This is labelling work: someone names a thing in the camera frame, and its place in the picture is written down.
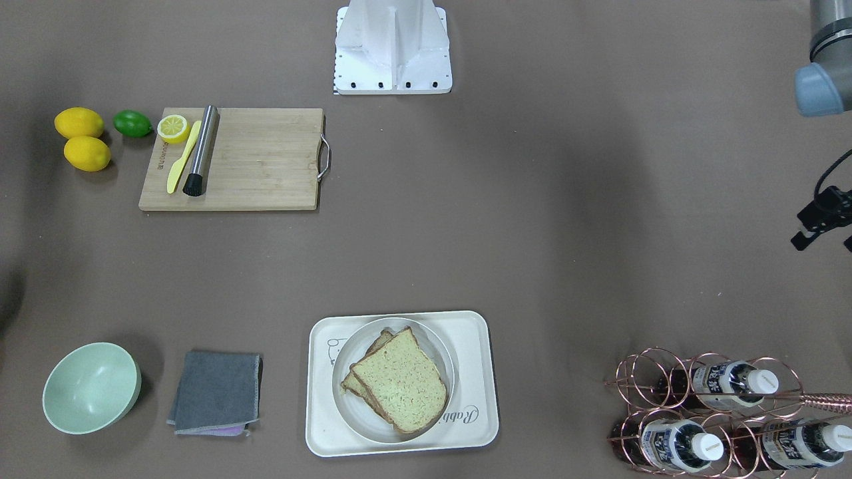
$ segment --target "yellow butter knife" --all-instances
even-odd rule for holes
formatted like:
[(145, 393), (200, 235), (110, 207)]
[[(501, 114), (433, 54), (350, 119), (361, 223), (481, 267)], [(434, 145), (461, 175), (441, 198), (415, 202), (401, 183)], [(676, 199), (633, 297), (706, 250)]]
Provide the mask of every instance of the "yellow butter knife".
[(193, 123), (193, 128), (189, 130), (189, 138), (187, 138), (187, 145), (183, 148), (183, 155), (175, 162), (171, 164), (171, 170), (169, 170), (169, 180), (166, 183), (166, 191), (169, 194), (172, 194), (177, 189), (177, 182), (181, 180), (181, 174), (183, 174), (183, 167), (187, 165), (187, 159), (189, 159), (189, 154), (193, 152), (193, 148), (195, 147), (195, 142), (199, 139), (199, 132), (201, 131), (201, 122), (197, 121)]

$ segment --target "lemon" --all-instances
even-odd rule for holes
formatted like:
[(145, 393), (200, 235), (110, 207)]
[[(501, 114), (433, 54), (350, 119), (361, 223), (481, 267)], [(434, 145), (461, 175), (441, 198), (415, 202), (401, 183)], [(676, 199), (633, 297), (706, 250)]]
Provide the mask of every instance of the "lemon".
[(189, 138), (189, 122), (181, 115), (169, 115), (157, 124), (157, 134), (166, 143), (180, 143)]
[(104, 132), (104, 119), (101, 115), (83, 107), (68, 108), (56, 115), (54, 127), (59, 134), (68, 138), (92, 136), (97, 138)]
[(79, 170), (103, 170), (109, 163), (109, 147), (91, 136), (74, 136), (65, 144), (65, 158)]

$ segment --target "cable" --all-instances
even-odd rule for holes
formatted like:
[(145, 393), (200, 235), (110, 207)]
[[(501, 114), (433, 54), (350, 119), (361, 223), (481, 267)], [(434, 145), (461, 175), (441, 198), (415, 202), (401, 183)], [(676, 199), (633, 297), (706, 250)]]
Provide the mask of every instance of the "cable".
[(835, 168), (837, 168), (846, 158), (848, 158), (850, 156), (852, 156), (852, 150), (849, 150), (848, 152), (844, 153), (843, 156), (838, 158), (837, 161), (835, 161), (834, 164), (829, 166), (828, 170), (826, 170), (826, 172), (823, 173), (822, 176), (820, 176), (820, 180), (816, 182), (816, 187), (814, 187), (814, 206), (819, 208), (821, 211), (833, 214), (833, 213), (839, 213), (839, 211), (843, 208), (843, 205), (841, 204), (840, 206), (838, 206), (834, 210), (829, 210), (829, 209), (823, 207), (822, 205), (820, 205), (820, 202), (817, 199), (817, 197), (820, 196), (820, 189), (822, 188), (822, 183), (826, 180), (826, 178), (829, 175), (831, 175), (832, 171), (834, 171)]

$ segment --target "plate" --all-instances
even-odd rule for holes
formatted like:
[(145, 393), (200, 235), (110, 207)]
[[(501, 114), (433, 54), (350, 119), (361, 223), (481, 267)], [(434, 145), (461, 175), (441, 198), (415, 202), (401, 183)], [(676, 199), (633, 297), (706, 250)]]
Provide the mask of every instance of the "plate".
[(367, 349), (378, 338), (383, 329), (389, 329), (393, 334), (396, 334), (406, 326), (412, 329), (414, 337), (420, 344), (420, 349), (438, 368), (438, 374), (440, 374), (440, 378), (446, 386), (446, 403), (449, 404), (452, 399), (452, 392), (455, 389), (455, 369), (450, 352), (437, 334), (421, 323), (405, 318), (382, 318), (363, 325), (347, 339), (337, 355), (331, 374), (331, 390), (334, 395), (334, 402), (337, 404), (337, 410), (343, 416), (349, 428), (370, 441), (386, 444), (405, 442), (431, 430), (431, 427), (429, 427), (415, 434), (401, 434), (376, 414), (363, 399), (352, 392), (345, 391), (340, 385), (349, 373), (349, 366), (364, 357)]

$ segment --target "bread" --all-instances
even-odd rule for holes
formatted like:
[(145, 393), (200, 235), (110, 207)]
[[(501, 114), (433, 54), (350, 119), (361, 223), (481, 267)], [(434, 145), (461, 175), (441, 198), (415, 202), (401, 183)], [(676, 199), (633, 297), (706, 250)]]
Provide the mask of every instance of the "bread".
[(419, 432), (444, 411), (446, 386), (408, 326), (349, 369), (397, 432)]
[[(387, 343), (393, 336), (394, 334), (388, 331), (387, 329), (382, 330), (382, 333), (379, 334), (378, 338), (376, 338), (376, 340), (373, 341), (370, 347), (367, 348), (365, 357), (384, 346), (384, 344)], [(377, 410), (376, 405), (372, 403), (372, 398), (364, 389), (364, 385), (361, 384), (361, 382), (355, 377), (355, 375), (351, 371), (349, 372), (349, 374), (346, 375), (346, 378), (343, 380), (342, 383), (340, 383), (340, 385), (345, 390), (351, 391), (352, 394), (357, 395), (359, 398), (363, 399), (367, 403), (367, 405), (372, 407), (373, 411), (376, 411), (376, 414), (378, 414), (379, 416), (382, 415)]]

